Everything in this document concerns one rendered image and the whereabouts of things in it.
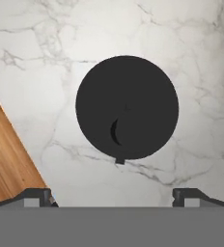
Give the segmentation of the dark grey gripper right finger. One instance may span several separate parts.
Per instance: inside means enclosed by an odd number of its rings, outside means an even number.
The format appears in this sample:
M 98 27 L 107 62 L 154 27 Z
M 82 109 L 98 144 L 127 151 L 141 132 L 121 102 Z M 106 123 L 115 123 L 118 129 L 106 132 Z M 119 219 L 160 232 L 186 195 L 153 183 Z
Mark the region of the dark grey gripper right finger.
M 215 207 L 224 206 L 224 202 L 211 198 L 197 188 L 174 188 L 173 207 Z

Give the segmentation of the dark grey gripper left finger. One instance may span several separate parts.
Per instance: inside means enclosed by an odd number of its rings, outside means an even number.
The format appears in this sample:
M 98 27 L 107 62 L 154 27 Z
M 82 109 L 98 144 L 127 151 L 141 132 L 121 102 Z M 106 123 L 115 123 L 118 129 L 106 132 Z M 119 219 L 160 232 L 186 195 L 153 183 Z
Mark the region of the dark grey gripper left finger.
M 58 207 L 49 188 L 26 188 L 13 198 L 0 201 L 5 207 Z

